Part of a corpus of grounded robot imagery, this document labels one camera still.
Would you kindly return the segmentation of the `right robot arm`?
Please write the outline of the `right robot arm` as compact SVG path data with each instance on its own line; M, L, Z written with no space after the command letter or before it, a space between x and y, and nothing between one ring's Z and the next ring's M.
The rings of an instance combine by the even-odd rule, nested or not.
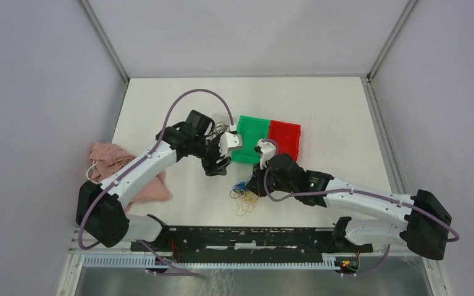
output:
M246 189L259 197L284 192L311 207L338 208L369 216L369 220L342 217L332 244L347 252L367 244L403 245L430 260L443 260L446 245L459 239L452 217L437 197L419 189L416 194L393 194L367 189L320 171L305 170L288 154L256 163Z

